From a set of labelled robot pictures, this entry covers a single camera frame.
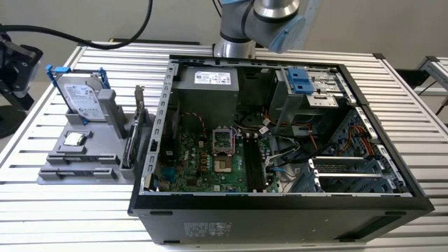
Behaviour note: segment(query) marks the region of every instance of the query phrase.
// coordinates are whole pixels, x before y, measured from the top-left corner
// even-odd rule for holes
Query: aluminum profile table
[[[65,65],[107,71],[117,104],[133,112],[133,87],[145,87],[154,113],[169,54],[211,54],[210,46],[131,44],[101,51],[77,47]],[[158,246],[138,219],[126,215],[131,185],[37,185],[66,119],[49,86],[0,154],[0,251],[448,251],[448,129],[383,59],[371,54],[257,50],[258,59],[345,64],[435,210],[381,238],[359,244]]]

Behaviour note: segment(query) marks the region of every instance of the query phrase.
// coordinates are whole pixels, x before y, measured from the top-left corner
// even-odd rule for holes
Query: open computer tower
[[[366,242],[433,210],[335,64],[170,56],[138,174],[157,244]]]

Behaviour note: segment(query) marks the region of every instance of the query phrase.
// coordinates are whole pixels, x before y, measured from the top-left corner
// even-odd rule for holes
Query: red wire
[[[202,134],[203,134],[203,137],[206,137],[206,134],[205,134],[205,123],[203,123],[203,120],[202,120],[202,118],[195,114],[195,113],[189,113],[189,112],[186,112],[186,113],[182,113],[181,114],[181,117],[183,116],[183,115],[191,115],[191,116],[195,116],[197,118],[198,118],[198,120],[201,121],[201,124],[202,124]]]

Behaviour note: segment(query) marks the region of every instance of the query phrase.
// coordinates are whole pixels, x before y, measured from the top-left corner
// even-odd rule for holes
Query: blue plastic latch
[[[65,73],[67,73],[67,72],[70,72],[71,70],[70,70],[70,68],[69,67],[54,67],[54,70],[53,70],[53,72],[55,72],[55,73],[61,73],[61,74],[65,74]]]
[[[294,93],[311,94],[314,92],[309,76],[303,68],[287,68],[287,80]]]
[[[105,89],[110,89],[109,80],[107,80],[107,78],[106,78],[106,72],[105,72],[105,70],[102,69],[102,67],[99,67],[99,69],[98,69],[98,73],[99,73],[99,75],[101,75],[102,88],[105,88]]]

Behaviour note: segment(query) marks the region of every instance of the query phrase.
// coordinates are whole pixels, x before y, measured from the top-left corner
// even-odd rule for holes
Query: white sticker
[[[266,127],[266,126],[263,126],[261,129],[259,129],[259,133],[261,133],[261,135],[263,134],[263,133],[266,133],[269,131],[269,128]]]
[[[262,121],[262,124],[263,124],[265,126],[267,126],[267,125],[269,125],[269,123],[270,123],[270,120],[269,120],[269,118],[265,118],[265,120]]]
[[[66,96],[79,116],[87,120],[103,120],[94,90],[86,85],[65,84]]]
[[[215,84],[230,85],[230,73],[229,72],[195,72],[194,73],[195,84]]]

